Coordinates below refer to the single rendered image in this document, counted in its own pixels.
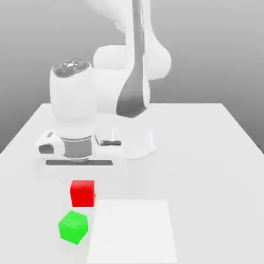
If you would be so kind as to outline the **small red cube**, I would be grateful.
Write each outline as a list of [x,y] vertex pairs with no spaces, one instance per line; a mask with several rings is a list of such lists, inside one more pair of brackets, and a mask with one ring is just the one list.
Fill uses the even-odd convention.
[[73,180],[70,195],[73,207],[94,207],[95,184],[93,180]]

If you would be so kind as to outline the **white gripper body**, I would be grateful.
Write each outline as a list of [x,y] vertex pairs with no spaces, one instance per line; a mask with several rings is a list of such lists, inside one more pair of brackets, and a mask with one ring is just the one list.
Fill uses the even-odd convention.
[[125,178],[126,162],[121,160],[34,160],[34,173],[37,178],[59,180],[95,180],[98,178]]

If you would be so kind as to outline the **small green cube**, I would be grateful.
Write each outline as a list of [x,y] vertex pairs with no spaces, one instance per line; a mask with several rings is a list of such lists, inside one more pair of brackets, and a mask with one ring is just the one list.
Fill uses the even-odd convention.
[[60,238],[79,244],[89,230],[86,215],[70,210],[58,223]]

